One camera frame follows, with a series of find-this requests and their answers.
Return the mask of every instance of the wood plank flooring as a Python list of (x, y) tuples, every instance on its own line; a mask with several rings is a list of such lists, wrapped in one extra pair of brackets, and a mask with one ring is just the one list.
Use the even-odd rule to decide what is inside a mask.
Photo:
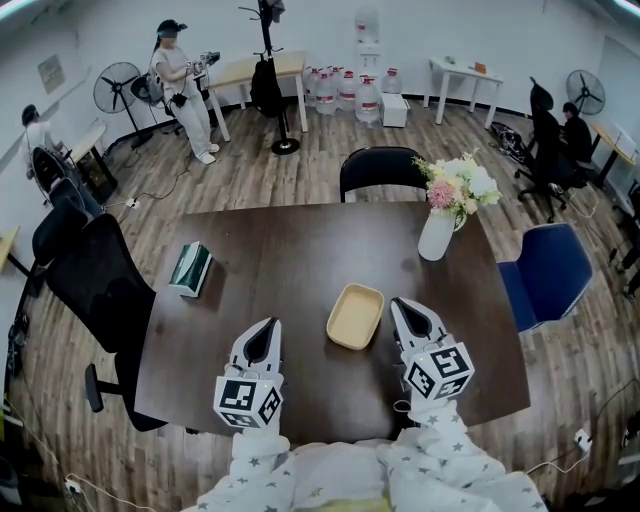
[[(367, 129), (346, 113), (327, 118), (309, 111), (309, 132), (300, 132), (298, 113), (289, 109), (293, 135), (301, 140), (294, 155), (276, 157), (270, 151), (276, 126), (253, 109), (227, 116), (232, 141), (224, 143), (219, 132), (213, 139), (221, 146), (218, 161), (209, 167), (189, 164), (175, 190), (162, 201), (141, 197), (141, 207), (114, 207), (111, 213), (122, 226), (141, 273), (156, 281), (163, 252), (170, 242), (175, 220), (182, 214), (256, 206), (338, 202), (339, 172), (353, 151), (373, 145), (398, 145), (416, 149), (427, 160), (453, 158), (478, 148), (477, 160), (498, 180), (504, 199), (479, 215), (496, 259), (515, 259), (523, 233), (545, 223), (548, 216), (538, 198), (517, 200), (518, 190), (528, 186), (515, 180), (515, 165), (489, 147), (491, 137), (483, 128), (486, 111), (471, 115), (450, 106), (441, 126), (435, 109), (412, 102), (406, 129)], [(528, 135), (528, 120), (498, 115)], [(169, 193), (175, 177), (189, 156), (185, 135), (161, 135), (132, 154), (123, 143), (109, 156), (109, 165), (120, 181), (114, 202), (142, 192)], [(608, 264), (610, 250), (623, 238), (615, 224), (611, 205), (602, 193), (577, 191), (574, 202), (588, 213), (598, 198), (591, 219), (574, 208), (558, 212), (556, 220), (568, 222), (588, 250), (594, 277), (573, 312), (560, 322), (548, 323), (521, 335), (531, 390), (531, 408), (474, 427), (476, 443), (510, 470), (528, 469), (572, 448), (576, 430), (585, 427), (595, 435), (590, 458), (568, 475), (546, 467), (533, 478), (542, 493), (561, 504), (573, 492), (601, 487), (615, 469), (623, 426), (640, 408), (640, 393), (629, 387), (607, 407), (598, 425), (601, 405), (632, 377), (639, 376), (640, 340), (638, 308), (620, 294), (624, 278)], [(358, 191), (350, 200), (418, 200), (413, 191), (398, 187), (373, 187)], [(469, 255), (473, 265), (473, 255)], [(24, 376), (11, 388), (10, 399), (39, 435), (46, 436), (60, 459), (64, 473), (73, 472), (121, 498), (157, 512), (181, 510), (210, 490), (226, 474), (230, 439), (203, 434), (192, 436), (176, 426), (149, 433), (136, 432), (128, 422), (122, 401), (106, 397), (105, 410), (93, 414), (84, 397), (84, 370), (89, 363), (98, 376), (115, 381), (113, 357), (100, 346), (73, 314), (45, 290), (29, 304), (32, 336), (24, 353)], [(41, 418), (39, 426), (37, 415)], [(46, 456), (45, 476), (61, 475)], [(560, 460), (567, 467), (578, 460), (572, 453)], [(97, 510), (130, 510), (126, 505), (88, 492)]]

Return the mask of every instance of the plastic tray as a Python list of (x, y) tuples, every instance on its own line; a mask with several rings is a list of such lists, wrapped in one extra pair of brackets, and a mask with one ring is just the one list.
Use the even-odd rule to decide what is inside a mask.
[(350, 284), (340, 294), (327, 322), (327, 335), (334, 343), (362, 350), (380, 322), (384, 297), (373, 288)]

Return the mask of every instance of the white vase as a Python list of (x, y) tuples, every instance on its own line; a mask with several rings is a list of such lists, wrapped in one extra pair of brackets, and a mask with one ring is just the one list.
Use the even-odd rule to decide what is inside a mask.
[(456, 226), (456, 218), (450, 213), (430, 213), (418, 242), (420, 256), (429, 261), (442, 258), (449, 247), (453, 232), (460, 229), (466, 220), (466, 217), (463, 217)]

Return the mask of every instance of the green tissue box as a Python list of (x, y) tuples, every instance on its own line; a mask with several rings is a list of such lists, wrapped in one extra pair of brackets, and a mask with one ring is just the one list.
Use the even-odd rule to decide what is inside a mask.
[(200, 242), (185, 245), (178, 264), (173, 269), (169, 288), (178, 290), (178, 293), (185, 297), (197, 297), (211, 259), (211, 254)]

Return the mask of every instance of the coat rack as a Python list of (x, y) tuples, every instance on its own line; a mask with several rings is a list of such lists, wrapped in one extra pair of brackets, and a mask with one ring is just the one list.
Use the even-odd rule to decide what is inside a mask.
[[(267, 4), (266, 0), (258, 0), (258, 8), (259, 11), (255, 9), (249, 9), (248, 7), (238, 7), (238, 9), (242, 9), (243, 11), (251, 11), (255, 12), (258, 17), (251, 18), (253, 21), (260, 21), (260, 25), (262, 26), (262, 37), (264, 39), (264, 47), (265, 51), (262, 53), (256, 53), (254, 55), (260, 55), (260, 59), (264, 60), (264, 54), (267, 54), (267, 60), (271, 64), (271, 69), (273, 70), (273, 82), (278, 87), (278, 80), (276, 77), (276, 66), (273, 61), (273, 53), (277, 53), (279, 50), (274, 50), (273, 45), (271, 44), (271, 34), (269, 32), (269, 27), (273, 21), (273, 11), (272, 8)], [(282, 94), (279, 95), (278, 98), (274, 98), (274, 101), (282, 102)], [(287, 129), (289, 127), (289, 123), (287, 121), (286, 113), (284, 105), (280, 112), (278, 113), (278, 129), (280, 131), (280, 140), (274, 142), (271, 145), (271, 151), (273, 151), (276, 155), (290, 155), (291, 153), (295, 153), (300, 149), (300, 141), (296, 139), (292, 139), (287, 137)]]

